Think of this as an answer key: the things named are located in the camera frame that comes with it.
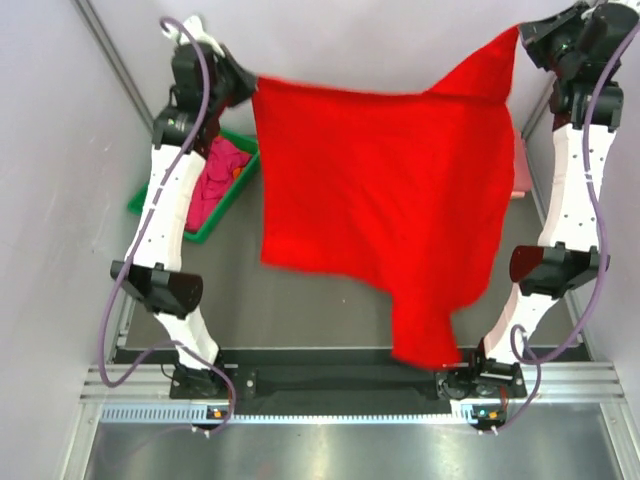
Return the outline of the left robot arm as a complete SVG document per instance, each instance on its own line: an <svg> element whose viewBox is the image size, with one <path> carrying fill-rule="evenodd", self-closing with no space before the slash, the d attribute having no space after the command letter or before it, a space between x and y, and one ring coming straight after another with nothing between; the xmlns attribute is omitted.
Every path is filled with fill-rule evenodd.
<svg viewBox="0 0 640 480"><path fill-rule="evenodd" d="M203 319L204 282L182 270L182 241L196 183L227 107L249 99L256 78L224 46L200 40L175 48L169 101L153 122L151 173L136 238L112 278L175 342L174 398L212 398L226 387L220 350Z"/></svg>

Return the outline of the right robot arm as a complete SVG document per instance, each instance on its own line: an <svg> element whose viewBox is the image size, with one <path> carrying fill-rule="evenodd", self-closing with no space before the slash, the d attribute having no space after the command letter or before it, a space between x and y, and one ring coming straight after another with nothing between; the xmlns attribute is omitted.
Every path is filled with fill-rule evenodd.
<svg viewBox="0 0 640 480"><path fill-rule="evenodd" d="M613 77L639 31L639 4L579 1L519 31L535 66L555 76L549 96L555 153L550 203L537 244L512 253L512 290L497 323L468 365L438 377L440 395L453 401L524 397L527 337L567 292L593 283L598 295L610 261L598 199L624 103Z"/></svg>

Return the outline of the red t shirt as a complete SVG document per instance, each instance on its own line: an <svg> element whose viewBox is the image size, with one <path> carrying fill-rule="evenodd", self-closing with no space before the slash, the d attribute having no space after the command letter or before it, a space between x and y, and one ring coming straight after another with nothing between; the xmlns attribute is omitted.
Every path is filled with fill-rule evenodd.
<svg viewBox="0 0 640 480"><path fill-rule="evenodd" d="M489 285L514 187L518 37L505 30L419 93L258 81L262 261L389 293L404 363L458 363L452 315Z"/></svg>

